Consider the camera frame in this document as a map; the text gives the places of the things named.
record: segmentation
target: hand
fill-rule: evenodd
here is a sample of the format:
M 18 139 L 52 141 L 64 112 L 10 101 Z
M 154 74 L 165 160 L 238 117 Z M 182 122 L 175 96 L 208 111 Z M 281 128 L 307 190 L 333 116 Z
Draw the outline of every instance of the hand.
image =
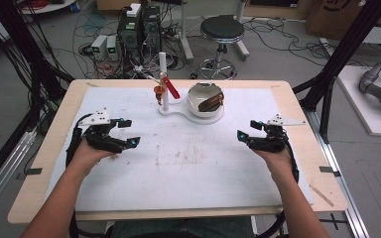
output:
M 272 179 L 275 182 L 278 182 L 280 179 L 293 177 L 291 157 L 286 149 L 279 153 L 256 150 L 253 150 L 253 152 L 265 160 Z
M 96 150 L 88 146 L 85 138 L 82 138 L 67 168 L 75 170 L 79 175 L 86 177 L 101 159 L 113 155 L 112 152 Z

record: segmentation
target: human arm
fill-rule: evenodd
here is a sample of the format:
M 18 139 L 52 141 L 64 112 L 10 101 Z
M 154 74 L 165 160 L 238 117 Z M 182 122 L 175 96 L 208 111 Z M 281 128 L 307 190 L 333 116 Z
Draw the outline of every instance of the human arm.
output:
M 111 155 L 89 147 L 82 139 L 69 166 L 21 237 L 66 237 L 83 180 L 101 159 Z
M 293 177 L 290 154 L 254 151 L 262 157 L 281 195 L 292 238 L 329 237 Z

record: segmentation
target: stool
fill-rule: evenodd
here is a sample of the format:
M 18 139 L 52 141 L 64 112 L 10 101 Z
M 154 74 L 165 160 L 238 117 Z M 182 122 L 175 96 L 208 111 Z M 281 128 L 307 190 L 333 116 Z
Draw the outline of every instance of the stool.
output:
M 226 44 L 237 43 L 243 39 L 244 28 L 232 16 L 218 16 L 204 20 L 200 25 L 200 33 L 210 41 L 218 42 L 215 59 L 206 59 L 200 64 L 198 72 L 204 78 L 214 79 L 217 75 L 224 79 L 232 79 L 237 75 L 233 63 L 222 59 L 227 53 Z

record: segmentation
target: gray floor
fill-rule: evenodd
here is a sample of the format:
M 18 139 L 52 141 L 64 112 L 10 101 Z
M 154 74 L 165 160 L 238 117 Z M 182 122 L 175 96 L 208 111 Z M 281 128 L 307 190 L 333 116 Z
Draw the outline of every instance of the gray floor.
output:
M 81 44 L 92 42 L 92 38 L 80 36 L 83 36 L 84 30 L 92 35 L 95 29 L 87 30 L 82 27 L 83 25 L 102 26 L 115 22 L 117 16 L 116 13 L 102 15 L 95 10 L 93 4 L 89 4 L 87 8 L 77 14 L 63 9 L 54 13 L 43 14 L 40 19 L 44 32 L 63 67 L 67 68 L 75 78 L 85 78 L 81 72 L 86 70 L 85 62 L 76 58 L 82 67 L 80 69 L 73 54 L 67 51 L 77 53 Z M 191 20 L 189 26 L 196 26 L 200 21 L 201 19 Z M 279 23 L 277 21 L 270 22 L 274 25 Z M 284 24 L 285 32 L 292 33 L 299 38 L 297 46 L 305 47 L 307 43 L 316 44 L 318 42 L 318 38 L 306 35 L 303 22 L 286 21 Z M 101 29 L 100 33 L 109 33 L 112 31 L 110 28 L 115 29 L 116 26 L 116 24 L 109 24 L 107 25 L 108 28 Z M 190 35 L 198 35 L 197 27 Z M 253 32 L 246 32 L 244 43 L 251 54 L 246 61 L 241 60 L 237 50 L 229 48 L 230 51 L 225 58 L 235 63 L 238 68 L 238 75 L 235 80 L 286 80 L 292 86 L 296 86 L 314 77 L 322 69 L 322 66 L 298 58 L 287 51 L 272 50 L 265 46 L 267 44 L 270 47 L 287 49 L 292 40 L 283 36 L 282 33 L 262 33 L 261 37 L 264 43 Z M 200 38 L 190 38 L 190 46 L 195 56 L 194 61 L 187 63 L 181 70 L 171 70 L 170 78 L 189 78 L 198 64 L 203 59 L 213 56 L 216 50 L 216 44 Z M 326 63 L 325 59 L 316 59 L 308 51 L 299 51 L 297 54 L 318 64 Z M 179 52 L 179 57 L 184 58 L 182 52 Z M 363 45 L 353 58 L 372 65 L 381 59 L 381 52 L 369 45 Z M 85 61 L 87 61 L 89 71 L 91 71 L 91 61 L 87 59 Z M 27 98 L 27 89 L 0 52 L 0 148 L 27 112 Z M 370 237 L 381 237 L 381 137 L 373 137 L 367 134 L 338 83 L 335 84 L 332 97 L 329 139 Z M 19 236 L 25 228 L 25 225 L 9 224 L 7 215 L 23 182 L 16 179 L 15 176 L 22 172 L 24 164 L 32 154 L 33 152 L 30 152 L 26 157 L 0 195 L 0 237 Z M 344 220 L 344 216 L 340 213 L 335 213 L 334 216 L 336 219 Z M 330 219 L 330 214 L 319 214 L 319 217 Z M 263 227 L 268 227 L 271 221 L 271 217 L 260 217 L 260 230 Z M 351 237 L 349 228 L 345 224 L 338 224 L 338 230 L 333 224 L 325 223 L 324 225 L 331 237 Z M 102 232 L 104 229 L 104 224 L 101 222 L 86 222 L 81 223 L 80 226 L 94 232 Z

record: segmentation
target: black stool seat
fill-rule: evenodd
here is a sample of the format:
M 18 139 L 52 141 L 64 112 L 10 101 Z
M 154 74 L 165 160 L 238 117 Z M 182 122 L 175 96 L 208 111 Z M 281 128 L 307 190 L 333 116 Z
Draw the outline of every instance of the black stool seat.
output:
M 201 34 L 212 41 L 219 43 L 236 43 L 244 35 L 241 23 L 229 16 L 212 17 L 204 20 L 200 25 Z

